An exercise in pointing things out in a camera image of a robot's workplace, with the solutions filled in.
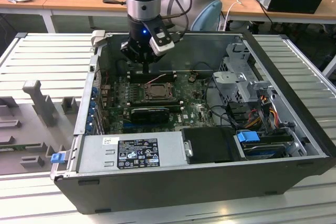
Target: blue clip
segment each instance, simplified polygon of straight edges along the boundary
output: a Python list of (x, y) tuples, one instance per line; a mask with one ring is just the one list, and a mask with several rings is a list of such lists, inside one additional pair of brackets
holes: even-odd
[(86, 121), (89, 122), (89, 123), (92, 123), (93, 122), (93, 117), (88, 116), (88, 118), (86, 119)]
[(259, 142), (260, 138), (256, 131), (241, 131), (237, 134), (240, 142)]
[(65, 163), (65, 153), (54, 153), (50, 161), (52, 164)]
[(98, 94), (98, 89), (96, 87), (92, 87), (92, 93), (91, 93), (91, 96), (93, 98), (95, 98)]
[(96, 102), (94, 102), (94, 101), (90, 101), (90, 107), (92, 107), (92, 108), (94, 108), (94, 107), (96, 107)]
[(89, 115), (94, 115), (94, 113), (95, 113), (95, 110), (93, 108), (89, 108), (88, 114)]

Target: white cable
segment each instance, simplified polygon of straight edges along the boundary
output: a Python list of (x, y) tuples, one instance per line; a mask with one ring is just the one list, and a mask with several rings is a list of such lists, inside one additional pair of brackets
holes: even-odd
[(155, 79), (153, 79), (153, 80), (147, 82), (145, 85), (147, 85), (147, 84), (149, 84), (149, 83), (151, 83), (151, 82), (153, 82), (153, 81), (156, 81), (158, 78), (163, 77), (163, 76), (165, 76), (165, 75), (166, 75), (166, 73), (164, 73), (164, 74), (162, 74), (162, 75), (156, 77)]
[(241, 5), (242, 5), (242, 2), (240, 2), (239, 0), (236, 0), (236, 2), (234, 2), (233, 4), (231, 4), (229, 10), (227, 10), (227, 14), (226, 14), (226, 17), (225, 17), (225, 20), (224, 20), (225, 24), (224, 24), (224, 29), (223, 29), (223, 31), (226, 30), (226, 25), (227, 25), (227, 22), (228, 22), (227, 18), (229, 17), (229, 13), (230, 13), (231, 8), (232, 8), (235, 4), (241, 4)]

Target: power cable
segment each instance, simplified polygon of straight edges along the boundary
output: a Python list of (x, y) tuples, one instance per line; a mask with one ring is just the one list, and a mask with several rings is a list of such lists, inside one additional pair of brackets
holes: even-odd
[(186, 15), (191, 10), (192, 6), (193, 6), (193, 0), (190, 0), (189, 7), (185, 12), (182, 12), (180, 14), (166, 15), (166, 16), (161, 17), (161, 19), (172, 19), (172, 18), (178, 18), (178, 17), (181, 17), (183, 15)]

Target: circuit board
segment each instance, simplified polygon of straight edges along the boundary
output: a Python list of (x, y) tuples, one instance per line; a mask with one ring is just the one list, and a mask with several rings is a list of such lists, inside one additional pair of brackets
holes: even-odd
[(145, 99), (144, 90), (148, 85), (130, 83), (126, 77), (119, 77), (111, 85), (112, 102), (111, 106), (107, 107), (110, 134), (180, 131), (184, 127), (215, 125), (212, 116), (208, 114), (204, 101), (206, 89), (204, 80), (196, 79), (190, 81), (190, 74), (178, 73), (173, 83), (156, 82), (155, 85), (157, 87), (169, 87), (169, 97), (167, 96), (167, 99), (170, 99), (171, 102), (178, 100), (180, 105), (167, 103), (167, 105), (158, 106), (148, 103), (145, 107), (170, 108), (169, 121), (160, 124), (132, 123), (130, 113), (132, 109), (139, 108), (137, 102)]

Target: metal bracket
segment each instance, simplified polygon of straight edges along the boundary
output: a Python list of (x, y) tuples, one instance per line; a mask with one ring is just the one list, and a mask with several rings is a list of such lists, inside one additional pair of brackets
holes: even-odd
[(96, 48), (106, 43), (106, 37), (105, 30), (93, 31), (91, 35), (92, 47)]
[(214, 78), (217, 83), (221, 84), (231, 84), (246, 81), (243, 73), (215, 72)]

